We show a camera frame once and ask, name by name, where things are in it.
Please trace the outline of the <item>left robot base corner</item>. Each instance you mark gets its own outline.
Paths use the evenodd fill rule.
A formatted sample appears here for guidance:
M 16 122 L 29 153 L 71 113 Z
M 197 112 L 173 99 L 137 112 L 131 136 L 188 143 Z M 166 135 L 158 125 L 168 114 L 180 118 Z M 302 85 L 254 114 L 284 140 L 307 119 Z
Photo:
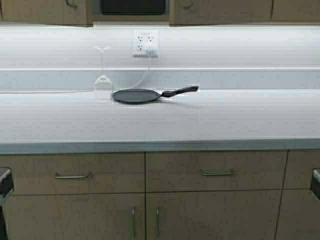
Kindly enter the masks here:
M 14 191 L 14 181 L 11 169 L 0 168 L 0 205 L 2 206 L 9 195 Z

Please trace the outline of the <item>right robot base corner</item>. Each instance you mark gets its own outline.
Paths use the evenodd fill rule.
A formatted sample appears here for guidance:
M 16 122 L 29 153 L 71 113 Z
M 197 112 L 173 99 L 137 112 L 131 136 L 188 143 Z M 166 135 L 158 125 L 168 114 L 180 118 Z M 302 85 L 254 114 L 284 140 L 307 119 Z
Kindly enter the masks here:
M 310 190 L 319 200 L 320 199 L 320 169 L 319 168 L 315 168 L 312 172 Z

